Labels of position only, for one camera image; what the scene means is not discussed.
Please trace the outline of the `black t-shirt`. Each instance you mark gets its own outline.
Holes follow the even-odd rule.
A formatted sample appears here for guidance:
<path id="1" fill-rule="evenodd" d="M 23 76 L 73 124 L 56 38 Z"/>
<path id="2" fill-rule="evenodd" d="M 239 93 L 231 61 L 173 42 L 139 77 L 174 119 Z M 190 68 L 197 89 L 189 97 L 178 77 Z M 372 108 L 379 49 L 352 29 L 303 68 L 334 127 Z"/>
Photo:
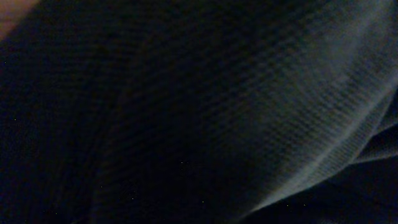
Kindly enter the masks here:
<path id="1" fill-rule="evenodd" d="M 397 2 L 2 1 L 2 223 L 396 223 Z"/>

